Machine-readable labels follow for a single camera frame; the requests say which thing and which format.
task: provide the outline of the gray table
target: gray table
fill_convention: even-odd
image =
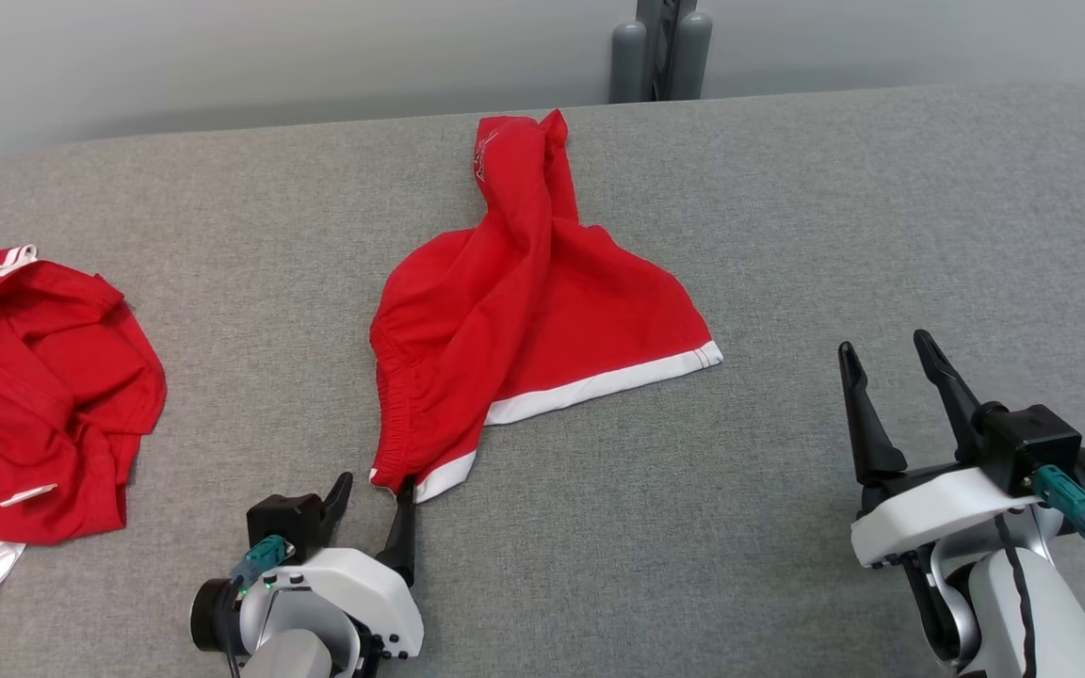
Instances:
[[[939,675],[860,570],[835,346],[914,466],[952,438],[931,330],[982,399],[1085,433],[1085,89],[982,86],[565,111],[582,214],[672,270],[726,363],[490,430],[421,510],[410,675]],[[227,675],[189,642],[246,507],[366,473],[384,276],[482,215],[478,116],[81,143],[0,162],[0,247],[124,290],[168,371],[123,532],[34,548],[0,675]],[[392,519],[361,484],[336,541]],[[1085,605],[1085,545],[1055,557]]]

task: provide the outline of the black cable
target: black cable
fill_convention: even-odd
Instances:
[[[1032,626],[1032,601],[1029,600],[1029,583],[1024,579],[1024,565],[1020,562],[1016,545],[1011,543],[1011,533],[1003,514],[995,515],[995,528],[1007,561],[1011,564],[1011,576],[1016,579],[1016,590],[1020,593],[1020,622],[1024,623],[1024,678],[1037,678],[1037,632]]]
[[[238,666],[237,651],[232,649],[232,626],[229,624],[229,615],[232,614],[232,601],[237,600],[242,581],[244,579],[241,576],[229,581],[228,587],[225,588],[225,594],[220,597],[219,609],[216,610],[218,628],[225,635],[225,661],[228,662],[231,678],[241,678],[241,666]]]

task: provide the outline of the white wall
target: white wall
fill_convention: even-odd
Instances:
[[[698,0],[702,95],[927,82],[1085,82],[1085,0]]]
[[[1085,0],[701,0],[704,94],[1085,82]],[[634,0],[0,0],[0,154],[605,102]]]
[[[0,154],[603,103],[634,0],[0,0]]]

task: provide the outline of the red garment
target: red garment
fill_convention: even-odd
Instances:
[[[164,400],[124,295],[30,245],[0,251],[0,540],[124,527],[139,437]]]
[[[382,409],[371,482],[418,501],[463,482],[485,424],[717,364],[685,287],[582,227],[559,111],[480,120],[487,215],[392,271],[371,323]]]

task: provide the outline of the teal connector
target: teal connector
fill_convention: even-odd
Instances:
[[[1046,464],[1032,474],[1032,490],[1051,508],[1062,512],[1085,539],[1085,489],[1062,473],[1062,469]]]
[[[258,541],[253,549],[250,549],[245,558],[241,559],[237,567],[232,568],[232,572],[229,574],[229,580],[237,579],[240,576],[241,588],[248,589],[251,584],[258,580],[263,572],[281,565],[284,560],[292,557],[292,553],[295,552],[296,547],[291,546],[283,537],[276,535],[266,537],[266,539]]]

